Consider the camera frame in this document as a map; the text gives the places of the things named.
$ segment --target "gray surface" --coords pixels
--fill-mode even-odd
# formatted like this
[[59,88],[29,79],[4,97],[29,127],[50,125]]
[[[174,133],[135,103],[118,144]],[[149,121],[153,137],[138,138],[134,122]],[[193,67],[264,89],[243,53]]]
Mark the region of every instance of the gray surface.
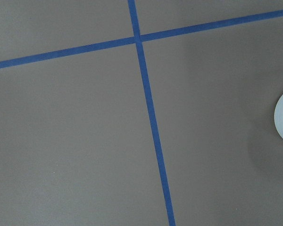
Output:
[[0,61],[130,36],[124,0],[0,0]]
[[144,43],[178,226],[283,226],[283,18]]
[[283,0],[136,0],[141,33],[283,9]]
[[167,225],[134,45],[0,70],[11,225]]

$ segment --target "blue tape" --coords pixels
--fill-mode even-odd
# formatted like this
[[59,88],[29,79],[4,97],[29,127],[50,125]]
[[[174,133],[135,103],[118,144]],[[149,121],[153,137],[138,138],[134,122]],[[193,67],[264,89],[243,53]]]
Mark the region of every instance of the blue tape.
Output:
[[167,30],[163,32],[144,34],[141,36],[141,41],[163,39],[163,38],[177,36],[181,34],[201,32],[205,30],[216,29],[220,27],[227,27],[227,26],[232,26],[232,25],[237,25],[237,24],[244,24],[244,23],[254,22],[258,20],[266,20],[266,19],[271,19],[271,18],[276,18],[276,17],[281,17],[281,16],[283,16],[283,10],[262,13],[262,14],[255,14],[251,16],[243,16],[243,17],[238,17],[238,18],[233,18],[233,19],[228,19],[228,20],[211,22],[207,24],[199,24],[199,25],[194,25],[194,26]]
[[25,56],[25,57],[11,59],[11,60],[4,60],[4,61],[0,61],[0,68],[29,64],[29,63],[33,63],[37,61],[42,61],[42,60],[49,60],[49,59],[54,59],[58,57],[66,57],[70,55],[87,53],[87,52],[92,52],[92,51],[96,51],[100,49],[113,48],[113,47],[118,47],[118,46],[129,45],[129,44],[134,44],[134,37],[117,39],[117,40],[112,40],[112,41],[105,41],[105,42],[95,43],[95,44],[86,45],[86,46],[79,46],[79,47],[74,47],[74,48],[67,48],[63,50],[58,50],[58,51],[53,51],[53,52],[48,52],[48,53],[41,53],[41,54],[37,54],[33,56]]
[[167,216],[169,220],[169,225],[175,226],[176,224],[175,224],[173,207],[172,207],[172,202],[171,202],[171,195],[170,195],[170,190],[169,190],[168,179],[166,177],[165,162],[164,162],[164,157],[162,154],[162,148],[161,148],[161,143],[160,143],[160,138],[159,138],[158,126],[157,126],[157,121],[156,121],[156,116],[155,116],[155,111],[154,111],[154,104],[153,104],[153,99],[152,99],[152,93],[151,93],[151,88],[150,88],[150,82],[149,82],[149,77],[148,77],[146,59],[145,59],[145,54],[143,51],[141,35],[140,35],[140,28],[138,24],[138,18],[137,18],[137,12],[136,12],[136,6],[135,6],[134,0],[128,0],[128,6],[130,10],[130,17],[132,21],[138,61],[140,64],[141,78],[142,78],[143,88],[144,88],[145,97],[146,97],[146,103],[147,103],[147,109],[148,109],[148,114],[149,114],[149,119],[150,119],[151,130],[152,130],[152,136],[153,136],[153,141],[154,141],[154,146],[155,146],[156,158],[158,162],[160,180],[161,180],[165,203],[166,203],[166,212],[167,212]]

